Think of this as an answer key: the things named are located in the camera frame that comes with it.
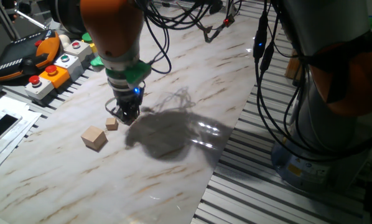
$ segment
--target emergency stop button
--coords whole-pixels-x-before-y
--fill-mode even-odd
[[[73,46],[74,49],[79,49],[81,47],[80,43],[78,43],[78,42],[72,43],[72,46]]]
[[[47,68],[45,68],[45,72],[47,72],[49,75],[55,75],[57,71],[57,67],[55,65],[50,65]]]
[[[39,76],[33,75],[29,78],[29,81],[32,85],[38,85],[39,84]]]

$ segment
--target wooden block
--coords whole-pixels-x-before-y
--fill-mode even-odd
[[[116,131],[118,129],[118,121],[116,118],[107,118],[106,127],[108,131]]]
[[[95,126],[90,126],[82,135],[82,141],[87,147],[99,151],[107,142],[105,132]]]
[[[297,52],[292,49],[292,55],[297,55]],[[300,68],[300,61],[298,58],[290,58],[290,61],[287,66],[286,74],[284,74],[287,78],[294,79],[298,70],[297,77],[295,80],[300,80],[300,76],[302,75],[302,68]]]

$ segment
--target black cable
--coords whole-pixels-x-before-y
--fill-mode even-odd
[[[300,70],[302,65],[300,65],[295,73],[295,77],[298,75],[298,72]],[[294,95],[292,95],[292,98],[290,100],[290,103],[287,105],[286,112],[284,113],[284,119],[283,119],[283,125],[284,125],[284,131],[287,133],[288,136],[291,136],[290,132],[288,131],[288,126],[287,126],[287,117],[288,117],[288,112],[291,109],[291,105],[294,102],[295,98],[297,97],[298,93],[300,90],[300,85],[298,85],[297,89],[295,90]]]
[[[152,69],[153,71],[157,72],[157,73],[160,73],[160,74],[168,74],[168,73],[170,73],[171,70],[172,70],[172,64],[171,64],[171,61],[170,61],[170,59],[169,59],[167,53],[165,52],[165,50],[162,48],[160,42],[157,40],[156,36],[154,35],[153,30],[152,30],[151,27],[150,27],[150,23],[149,23],[149,20],[147,19],[147,16],[146,16],[146,15],[144,15],[144,19],[145,19],[145,21],[146,21],[146,26],[147,26],[147,28],[149,29],[149,32],[150,32],[151,36],[153,37],[153,39],[154,39],[154,41],[156,42],[157,46],[160,48],[161,52],[164,54],[164,57],[165,57],[165,59],[167,59],[167,61],[168,61],[168,66],[169,66],[169,69],[168,69],[167,72],[162,72],[162,71],[159,71],[159,70],[154,69],[154,68],[151,68],[151,69]]]
[[[273,34],[271,34],[272,37],[272,43],[274,43],[274,40],[276,38],[276,31],[277,31],[277,25],[279,25],[279,15],[276,16],[276,21],[274,22],[274,27],[273,27]]]
[[[151,22],[160,27],[160,28],[167,28],[167,29],[174,29],[174,30],[182,30],[182,29],[188,29],[192,26],[195,26],[200,20],[203,18],[203,16],[208,12],[209,8],[212,6],[213,1],[199,1],[196,2],[192,8],[189,10],[179,14],[175,17],[166,17],[157,14],[153,10],[149,9],[149,6],[151,8],[155,7],[153,3],[146,5],[142,0],[136,0],[136,4],[139,8],[144,12],[144,14],[151,20]],[[188,16],[194,11],[200,7],[198,14],[195,19],[192,19],[192,21],[185,22],[184,20],[188,18]]]
[[[271,37],[272,37],[272,39],[273,39],[273,33],[272,33],[271,28],[269,27],[269,24],[267,25],[267,28],[269,29],[269,33],[271,34]],[[274,47],[276,48],[277,52],[279,52],[279,54],[281,54],[283,57],[286,57],[286,58],[297,58],[297,57],[299,57],[298,55],[286,55],[286,54],[282,53],[282,52],[277,48],[276,43],[274,43]]]
[[[302,133],[299,129],[299,113],[300,109],[302,108],[302,102],[304,100],[304,90],[305,90],[305,67],[302,66],[302,75],[300,76],[300,95],[299,95],[299,100],[298,100],[298,105],[297,105],[297,113],[295,116],[295,129],[297,131],[299,139],[308,147],[308,148],[313,148],[302,136]]]
[[[231,10],[231,5],[233,4],[233,0],[230,0],[229,1],[229,5],[227,5],[227,9],[226,9],[226,18],[229,17],[229,13],[230,13],[230,10]]]
[[[264,5],[263,5],[263,11],[266,12],[267,10],[267,0],[264,1]]]
[[[262,71],[262,74],[261,76],[259,76],[259,69],[258,69],[258,65],[259,65],[259,58],[257,59],[256,58],[256,77],[257,77],[257,82],[258,82],[258,97],[257,97],[257,104],[260,105],[260,102],[262,103],[262,107],[264,108],[264,111],[266,112],[268,118],[271,120],[272,124],[276,127],[276,129],[283,135],[285,136],[289,141],[291,141],[292,143],[294,143],[295,145],[297,145],[298,147],[306,150],[306,151],[309,151],[311,153],[314,153],[314,154],[318,154],[318,155],[321,155],[321,156],[334,156],[335,158],[331,158],[331,159],[325,159],[325,160],[317,160],[317,161],[321,161],[321,162],[328,162],[328,161],[335,161],[335,160],[339,160],[339,159],[343,159],[345,157],[348,157],[348,156],[352,156],[354,154],[359,154],[361,152],[363,152],[364,150],[366,150],[367,148],[370,148],[372,147],[372,138],[371,139],[368,139],[367,141],[355,146],[355,147],[352,147],[350,149],[347,149],[346,152],[331,152],[331,155],[329,155],[328,153],[324,153],[322,152],[321,150],[318,150],[318,149],[313,149],[313,148],[309,148],[309,147],[305,147],[301,144],[299,144],[299,142],[295,141],[294,139],[292,139],[290,136],[288,136],[286,133],[284,133],[281,128],[277,125],[276,121],[272,118],[272,116],[270,115],[269,111],[267,110],[266,108],[266,105],[264,104],[264,100],[263,100],[263,96],[262,96],[262,93],[261,93],[261,81],[263,79],[263,75],[264,75],[264,72],[265,70]],[[303,82],[304,81],[304,77],[301,77],[301,82],[300,82],[300,90],[301,90],[301,94],[303,94],[303,90],[304,90],[304,85],[305,83]],[[299,105],[298,105],[298,113],[300,112],[300,107],[302,105],[302,100],[303,100],[303,95],[300,95],[300,100],[299,100]],[[272,136],[278,140],[278,138],[272,133],[271,129],[269,126],[267,126],[267,123],[266,123],[266,120],[262,114],[262,111],[261,111],[261,108],[260,106],[258,106],[258,110],[260,111],[259,115],[261,116],[261,118],[263,119],[263,122],[266,124],[265,126],[268,128],[268,131],[272,134]]]
[[[255,74],[256,74],[256,79],[257,79],[258,86],[260,86],[261,85],[261,78],[263,76],[262,76],[262,74],[261,74],[261,76],[259,76],[259,64],[258,63],[255,63]],[[259,102],[260,102],[260,99],[257,97],[257,107],[258,107],[259,116],[261,117],[262,122],[264,123],[266,129],[269,131],[269,133],[271,134],[271,136],[276,140],[276,142],[279,143],[289,153],[291,153],[292,155],[294,155],[294,156],[296,156],[298,158],[301,158],[301,159],[304,159],[304,160],[310,161],[310,162],[332,162],[332,161],[336,161],[337,160],[337,159],[320,159],[320,160],[318,160],[318,159],[310,159],[310,158],[307,158],[307,157],[298,155],[293,150],[289,149],[285,144],[282,143],[282,141],[280,141],[279,138],[277,138],[277,136],[273,133],[272,129],[267,124],[266,119],[263,116],[261,105],[260,105]]]
[[[160,14],[160,12],[157,10],[156,7],[152,7],[153,11],[155,11],[158,15]],[[170,44],[170,38],[169,38],[169,32],[168,32],[168,29],[166,28],[162,28],[162,30],[164,31],[164,47],[163,49],[165,50],[165,54],[168,53],[169,51],[169,44]],[[154,58],[153,60],[151,60],[151,62],[149,62],[149,64],[153,64],[155,62],[158,62],[160,61],[161,59],[163,59],[165,56],[164,56],[164,53],[162,51],[160,51]]]
[[[265,46],[267,41],[267,12],[266,12],[266,6],[267,1],[265,0],[264,10],[262,12],[261,17],[259,18],[258,22],[258,29],[255,34],[254,38],[254,47],[253,47],[253,57],[255,62],[259,62],[261,57],[265,53]]]
[[[271,10],[271,7],[272,7],[272,1],[269,3],[269,7],[267,9],[267,13],[269,14],[269,11]]]
[[[235,3],[233,3],[234,5],[237,4],[237,3],[240,3],[240,5],[238,6],[237,8],[237,11],[236,11],[236,15],[240,12],[240,9],[241,9],[241,3],[243,3],[244,0],[239,0],[239,1],[236,1]]]

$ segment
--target red button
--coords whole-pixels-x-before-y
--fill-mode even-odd
[[[45,68],[45,72],[52,74],[57,71],[57,67],[55,65],[50,65],[47,68]]]
[[[80,43],[78,43],[78,42],[74,42],[72,44],[72,46],[73,46],[74,49],[77,49],[77,48],[80,48],[81,47]]]
[[[29,81],[31,82],[31,84],[36,85],[39,83],[39,76],[33,75],[29,78]]]
[[[42,40],[38,40],[34,45],[36,46],[36,47],[38,47],[39,45],[41,45],[42,44]]]

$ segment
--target green button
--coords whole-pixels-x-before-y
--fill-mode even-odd
[[[68,57],[67,55],[64,55],[60,59],[62,60],[62,62],[68,62],[70,60],[70,57]]]
[[[91,35],[89,35],[89,33],[82,35],[82,39],[88,44],[92,43],[92,38]]]

